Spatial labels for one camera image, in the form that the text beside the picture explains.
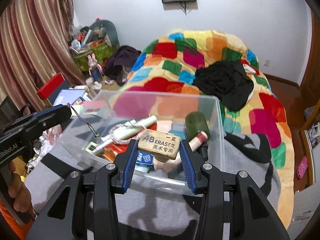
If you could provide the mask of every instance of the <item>patterned bedspread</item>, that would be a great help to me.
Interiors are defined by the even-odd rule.
[[[285,110],[259,71],[255,54],[236,36],[217,31],[181,31],[149,44],[121,90],[201,94],[192,86],[195,71],[219,60],[242,60],[255,68],[252,99],[238,112],[220,105],[223,128],[233,133],[266,134],[281,180],[278,215],[288,228],[293,211],[294,152]]]

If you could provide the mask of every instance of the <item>orange sleeve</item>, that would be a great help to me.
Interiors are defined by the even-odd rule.
[[[4,219],[7,221],[9,226],[12,228],[12,230],[16,233],[16,235],[21,239],[25,240],[27,233],[29,232],[33,220],[30,220],[30,222],[24,226],[20,226],[16,220],[12,217],[10,212],[5,208],[5,206],[0,202],[0,211],[4,217]]]

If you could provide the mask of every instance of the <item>silver bolt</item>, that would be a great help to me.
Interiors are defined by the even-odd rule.
[[[205,163],[202,165],[202,167],[205,169],[205,170],[211,170],[212,169],[212,165],[210,163]]]
[[[115,167],[116,167],[116,166],[115,166],[113,163],[109,163],[109,164],[107,164],[107,166],[106,166],[106,168],[107,168],[108,170],[113,170]]]
[[[239,176],[240,176],[241,178],[246,178],[246,177],[248,177],[248,173],[246,173],[245,171],[240,171],[240,172],[239,172]]]
[[[79,171],[73,171],[73,172],[71,172],[71,174],[70,174],[70,176],[72,177],[72,178],[76,178],[76,177],[78,177],[79,176]]]

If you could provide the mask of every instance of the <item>green fabric basket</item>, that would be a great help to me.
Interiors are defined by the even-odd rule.
[[[116,49],[108,46],[105,42],[102,44],[99,44],[98,46],[94,47],[93,49],[90,49],[86,52],[83,52],[78,55],[73,55],[73,59],[82,71],[82,73],[89,77],[89,66],[88,66],[88,55],[91,55],[92,53],[95,54],[96,59],[98,63],[102,66],[105,59],[111,57],[111,55],[115,52]]]

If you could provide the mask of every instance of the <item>transparent plastic bin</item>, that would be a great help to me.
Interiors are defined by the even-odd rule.
[[[185,117],[194,111],[204,114],[210,130],[208,141],[208,162],[221,169],[224,159],[223,128],[220,105],[216,97],[176,93],[107,91],[102,90],[92,101],[98,111],[84,107],[80,116],[96,130],[99,136],[108,134],[111,127],[135,119],[155,115],[157,120],[171,120],[172,130],[185,133]],[[100,168],[109,163],[101,157],[88,153],[85,149],[89,142],[96,141],[88,126],[78,118],[64,130],[60,143],[79,162]],[[151,173],[134,171],[132,183],[162,191],[193,195],[185,181],[184,173],[180,179],[169,179],[164,170]]]

